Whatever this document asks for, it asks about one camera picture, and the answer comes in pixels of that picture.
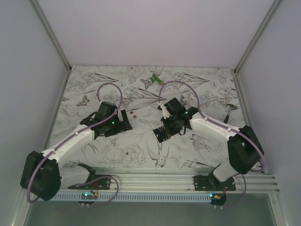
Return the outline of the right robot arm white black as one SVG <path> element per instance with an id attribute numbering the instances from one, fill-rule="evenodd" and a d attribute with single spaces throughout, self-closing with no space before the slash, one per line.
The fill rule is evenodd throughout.
<path id="1" fill-rule="evenodd" d="M 233 127 L 209 117 L 196 107 L 186 109 L 176 98 L 165 104 L 158 102 L 158 109 L 162 111 L 161 121 L 164 126 L 159 133 L 160 137 L 181 135 L 181 130 L 190 129 L 204 132 L 227 144 L 228 160 L 215 167 L 208 179 L 213 190 L 224 187 L 225 181 L 230 177 L 247 174 L 264 156 L 258 138 L 249 126 Z"/>

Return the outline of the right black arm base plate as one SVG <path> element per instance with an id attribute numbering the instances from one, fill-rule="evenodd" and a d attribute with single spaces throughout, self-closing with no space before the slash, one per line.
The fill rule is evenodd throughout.
<path id="1" fill-rule="evenodd" d="M 193 177 L 195 191 L 236 191 L 234 178 L 220 182 L 214 176 L 196 175 Z"/>

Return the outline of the black fuse box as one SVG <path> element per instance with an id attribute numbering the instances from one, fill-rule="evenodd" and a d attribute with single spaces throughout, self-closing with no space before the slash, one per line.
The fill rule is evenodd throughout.
<path id="1" fill-rule="evenodd" d="M 169 140 L 171 136 L 174 135 L 174 132 L 166 126 L 161 126 L 153 130 L 153 133 L 159 143 L 162 143 L 166 140 Z"/>

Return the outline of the metal pipe elbow fitting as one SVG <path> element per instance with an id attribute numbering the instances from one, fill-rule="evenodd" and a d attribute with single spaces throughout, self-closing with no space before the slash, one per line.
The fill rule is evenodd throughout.
<path id="1" fill-rule="evenodd" d="M 197 102 L 197 99 L 193 94 L 190 94 L 188 97 L 181 96 L 181 101 L 184 105 L 193 106 Z"/>

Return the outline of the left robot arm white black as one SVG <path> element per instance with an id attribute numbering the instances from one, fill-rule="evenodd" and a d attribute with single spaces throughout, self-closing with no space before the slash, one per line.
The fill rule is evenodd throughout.
<path id="1" fill-rule="evenodd" d="M 82 119 L 79 126 L 64 140 L 38 153 L 33 151 L 26 157 L 20 186 L 27 195 L 34 194 L 48 201 L 60 189 L 80 184 L 85 189 L 95 186 L 95 170 L 79 163 L 73 169 L 64 164 L 81 148 L 98 137 L 110 137 L 131 130 L 125 110 L 109 102 L 102 102 L 98 111 Z"/>

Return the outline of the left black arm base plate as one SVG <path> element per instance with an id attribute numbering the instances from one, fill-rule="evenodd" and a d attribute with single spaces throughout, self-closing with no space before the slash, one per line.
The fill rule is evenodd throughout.
<path id="1" fill-rule="evenodd" d="M 89 177 L 84 185 L 73 185 L 69 186 L 68 189 L 71 190 L 109 190 L 111 185 L 110 175 L 95 175 L 94 177 Z"/>

